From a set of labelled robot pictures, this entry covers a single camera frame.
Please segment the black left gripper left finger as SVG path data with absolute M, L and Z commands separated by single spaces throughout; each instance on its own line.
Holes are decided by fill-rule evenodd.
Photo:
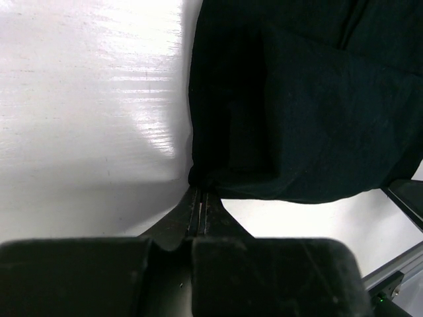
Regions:
M 152 239 L 162 250 L 176 250 L 190 231 L 192 216 L 198 216 L 199 203 L 200 191 L 189 187 L 178 204 L 139 237 Z

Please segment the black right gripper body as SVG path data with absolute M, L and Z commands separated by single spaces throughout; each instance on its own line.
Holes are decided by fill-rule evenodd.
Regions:
M 395 180 L 383 188 L 387 197 L 422 231 L 423 183 L 421 180 Z

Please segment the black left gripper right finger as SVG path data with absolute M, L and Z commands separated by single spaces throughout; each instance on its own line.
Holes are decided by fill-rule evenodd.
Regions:
M 198 236 L 253 238 L 224 208 L 221 199 L 213 192 L 201 192 Z

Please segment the black t-shirt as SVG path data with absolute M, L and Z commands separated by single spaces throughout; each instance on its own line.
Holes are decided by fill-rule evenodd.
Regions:
M 421 1 L 204 1 L 188 181 L 229 199 L 324 203 L 422 161 Z

